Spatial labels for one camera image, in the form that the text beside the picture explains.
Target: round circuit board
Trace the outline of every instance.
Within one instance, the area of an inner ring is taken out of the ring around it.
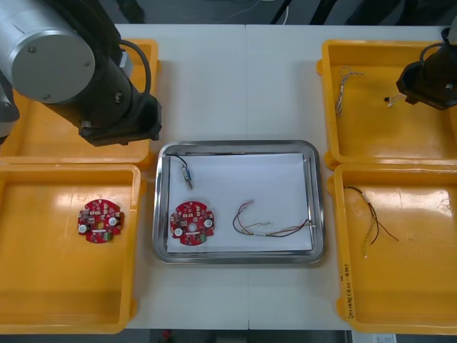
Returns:
[[[121,233],[124,213],[113,202],[92,200],[78,214],[78,233],[92,243],[106,243]]]
[[[171,233],[184,245],[200,245],[214,234],[214,214],[201,202],[185,202],[170,216]]]

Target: white table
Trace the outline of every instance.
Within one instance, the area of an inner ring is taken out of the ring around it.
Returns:
[[[304,139],[321,156],[326,132],[316,62],[327,39],[435,40],[437,27],[120,25],[159,43],[163,144],[204,139]],[[338,318],[331,198],[326,255],[302,265],[166,265],[151,251],[154,184],[141,213],[129,328],[348,329]]]

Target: silver cylinder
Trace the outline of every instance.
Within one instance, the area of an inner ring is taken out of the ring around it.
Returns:
[[[0,70],[19,93],[55,104],[87,86],[95,58],[42,0],[0,0]]]

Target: metal tray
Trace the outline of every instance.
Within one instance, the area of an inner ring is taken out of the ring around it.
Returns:
[[[308,217],[311,227],[311,250],[276,252],[167,252],[169,220],[170,154],[212,156],[238,154],[303,154]],[[182,141],[168,144],[159,153],[154,205],[153,247],[157,257],[166,263],[251,264],[313,263],[323,255],[325,226],[321,193],[321,171],[316,148],[307,141]]]

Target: label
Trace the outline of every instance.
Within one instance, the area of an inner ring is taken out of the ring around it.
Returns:
[[[354,319],[353,294],[352,294],[352,285],[351,285],[350,276],[351,276],[351,271],[349,269],[349,265],[345,264],[342,278],[343,278],[343,283],[346,285],[345,296],[346,296],[347,314],[348,314],[349,319]]]

